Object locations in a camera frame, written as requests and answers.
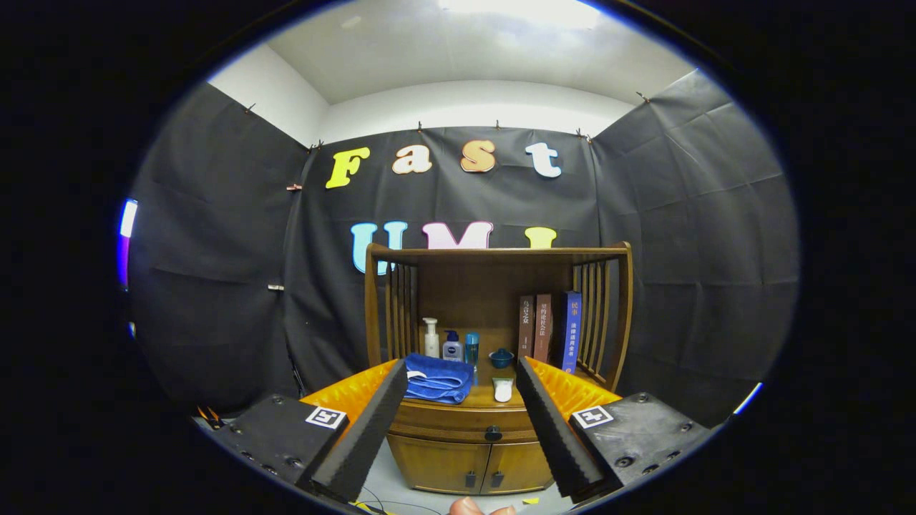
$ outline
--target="book spine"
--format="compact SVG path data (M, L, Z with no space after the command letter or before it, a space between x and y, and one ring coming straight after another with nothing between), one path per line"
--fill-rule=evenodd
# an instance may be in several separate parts
M516 358L533 356L534 295L522 296L518 303L518 352Z
M550 294L538 295L535 304L537 305L537 312L534 315L534 354L532 357L540 362L547 363L553 330Z
M582 326L582 293L570 291L566 295L566 337L562 350L562 369L575 373L576 357L579 356L580 327Z

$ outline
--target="small bowl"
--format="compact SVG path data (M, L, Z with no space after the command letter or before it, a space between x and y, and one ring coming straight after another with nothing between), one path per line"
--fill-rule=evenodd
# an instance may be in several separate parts
M515 355L506 349L499 349L490 353L490 361L493 363L493 368L508 367L513 358L515 358Z

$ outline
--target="wooden shelf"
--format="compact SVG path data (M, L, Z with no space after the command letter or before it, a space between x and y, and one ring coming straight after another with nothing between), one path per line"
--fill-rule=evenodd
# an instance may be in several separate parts
M583 320L575 375L613 391L629 338L630 245L393 250L370 244L365 269L377 270L379 261L388 263L384 278L365 274L366 349L371 366L413 352L422 354L423 317L439 321L440 345L446 330L455 330L461 337L472 331L480 334L476 384L464 401L401 402L388 442L404 478L413 488L480 495L551 484L550 469L518 389L513 384L508 402L494 399L492 378L514 378L515 364L493 368L488 355L501 347L517 352L521 295L578 290L583 294ZM616 327L609 330L612 313ZM499 433L496 439L493 428ZM437 465L430 469L431 463Z

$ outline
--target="blue towel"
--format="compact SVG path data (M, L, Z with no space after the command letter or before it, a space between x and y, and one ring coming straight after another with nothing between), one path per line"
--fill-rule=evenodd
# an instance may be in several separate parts
M410 378L404 399L425 399L458 404L471 392L474 367L460 361L413 353L404 358L408 372L422 372L426 378Z

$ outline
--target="blue bottle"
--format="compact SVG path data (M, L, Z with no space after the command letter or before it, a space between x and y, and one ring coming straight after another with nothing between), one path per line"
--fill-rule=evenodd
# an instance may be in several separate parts
M464 363L473 365L477 370L477 350L480 348L480 334L468 333L464 336Z
M458 332L448 330L446 333L449 335L442 344L442 359L464 362L464 352L462 352L461 342L458 341Z

